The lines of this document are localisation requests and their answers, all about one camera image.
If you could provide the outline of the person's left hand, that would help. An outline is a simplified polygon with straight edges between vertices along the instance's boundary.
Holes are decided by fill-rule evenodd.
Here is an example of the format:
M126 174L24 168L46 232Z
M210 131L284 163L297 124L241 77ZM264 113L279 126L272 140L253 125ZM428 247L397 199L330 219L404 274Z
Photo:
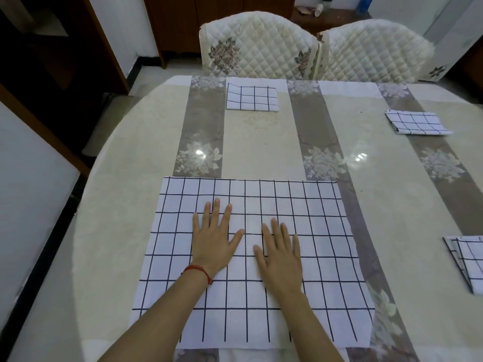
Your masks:
M231 261L236 249L229 249L228 233L231 218L232 205L228 204L220 218L219 210L219 232L214 233L211 226L213 204L207 202L204 206L200 227L202 228L197 242L192 241L191 264L203 268L207 276L213 280L214 277L224 269Z

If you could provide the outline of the brown wooden cabinet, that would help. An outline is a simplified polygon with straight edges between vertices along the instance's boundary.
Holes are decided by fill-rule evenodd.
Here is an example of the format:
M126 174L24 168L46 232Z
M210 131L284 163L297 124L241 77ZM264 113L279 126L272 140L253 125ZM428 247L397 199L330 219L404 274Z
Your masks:
M295 0L144 0L160 62L163 53L200 53L198 29L204 23L244 11L266 11L289 19Z

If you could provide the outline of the person's right hand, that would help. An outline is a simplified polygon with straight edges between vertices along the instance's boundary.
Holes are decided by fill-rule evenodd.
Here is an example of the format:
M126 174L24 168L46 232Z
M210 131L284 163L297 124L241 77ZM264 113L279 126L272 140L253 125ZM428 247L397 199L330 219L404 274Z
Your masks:
M275 292L301 290L302 264L293 256L292 240L284 224L285 251L270 254L271 225L262 224L263 252L267 261L267 268L258 268L266 289L274 297Z

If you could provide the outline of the large white checked cloth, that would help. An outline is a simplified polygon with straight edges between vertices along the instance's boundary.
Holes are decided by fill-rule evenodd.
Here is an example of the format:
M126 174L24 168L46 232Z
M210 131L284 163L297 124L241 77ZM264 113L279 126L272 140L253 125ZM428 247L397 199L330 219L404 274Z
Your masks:
M244 236L230 263L197 301L178 348L282 349L292 338L279 305L266 290L253 252L267 253L261 225L271 219L297 235L301 290L336 347L368 347L375 306L337 182L165 177L144 255L129 326L192 261L192 217L207 202L232 204L228 239Z

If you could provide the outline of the dark wooden door frame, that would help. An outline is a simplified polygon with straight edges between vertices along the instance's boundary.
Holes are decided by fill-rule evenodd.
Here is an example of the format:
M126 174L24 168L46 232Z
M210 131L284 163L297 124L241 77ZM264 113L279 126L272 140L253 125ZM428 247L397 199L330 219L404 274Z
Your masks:
M90 0L0 0L0 102L81 176L108 98L128 92Z

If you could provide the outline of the folded white checked cloth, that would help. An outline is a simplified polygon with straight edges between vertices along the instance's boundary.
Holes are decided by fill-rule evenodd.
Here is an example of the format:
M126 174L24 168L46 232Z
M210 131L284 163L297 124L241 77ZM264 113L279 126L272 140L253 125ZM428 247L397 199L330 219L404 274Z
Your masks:
M229 82L226 92L226 109L246 111L279 111L278 91L264 85L240 85Z
M483 296L483 236L443 237L471 293Z
M397 134L431 136L453 134L453 131L444 127L439 117L432 112L389 109L385 115Z

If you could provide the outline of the low brown wooden table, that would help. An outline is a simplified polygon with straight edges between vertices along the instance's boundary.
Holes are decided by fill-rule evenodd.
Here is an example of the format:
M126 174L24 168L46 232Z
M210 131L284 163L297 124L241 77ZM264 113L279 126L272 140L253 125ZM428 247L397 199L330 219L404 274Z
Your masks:
M359 15L355 10L346 9L329 9L327 11L322 11L322 13L316 17L314 14L314 8L307 7L307 11L310 12L308 14L301 13L299 8L300 7L294 7L290 21L297 24L313 36L316 36L318 33L325 30L372 18L369 13Z

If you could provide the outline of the beige floral striped tablecloth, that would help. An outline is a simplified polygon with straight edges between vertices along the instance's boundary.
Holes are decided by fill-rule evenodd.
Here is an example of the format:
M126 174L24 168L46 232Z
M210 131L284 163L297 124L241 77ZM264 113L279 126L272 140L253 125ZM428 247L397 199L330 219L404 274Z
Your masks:
M77 214L72 279L82 359L96 361L128 328L153 222L156 193L173 174L191 78L151 90L108 138ZM373 83L321 81L329 118L350 174L389 296L421 361L483 362L483 297L472 295L443 236L462 235L436 183L467 187L460 174L432 177L384 112ZM280 111L225 114L224 178L304 180L287 85Z

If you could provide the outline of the person's left forearm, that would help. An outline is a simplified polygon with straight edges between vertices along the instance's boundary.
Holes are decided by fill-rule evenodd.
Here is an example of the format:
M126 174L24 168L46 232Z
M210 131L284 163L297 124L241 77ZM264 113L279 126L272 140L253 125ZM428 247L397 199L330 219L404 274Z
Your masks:
M170 362L196 303L212 280L190 264L98 362Z

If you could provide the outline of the white quilted floral chair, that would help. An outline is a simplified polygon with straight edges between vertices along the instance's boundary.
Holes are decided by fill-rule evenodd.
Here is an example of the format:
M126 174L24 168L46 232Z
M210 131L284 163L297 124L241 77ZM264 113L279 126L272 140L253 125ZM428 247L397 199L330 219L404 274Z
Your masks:
M434 57L434 44L406 26L366 19L320 32L312 79L412 83Z
M213 77L309 79L319 43L288 19L248 11L203 24L202 66Z

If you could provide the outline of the person's right forearm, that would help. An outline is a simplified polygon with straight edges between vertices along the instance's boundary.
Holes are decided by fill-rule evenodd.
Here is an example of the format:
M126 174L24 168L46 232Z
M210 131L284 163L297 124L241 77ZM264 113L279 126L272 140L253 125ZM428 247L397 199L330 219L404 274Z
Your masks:
M301 290L275 292L300 362L344 362Z

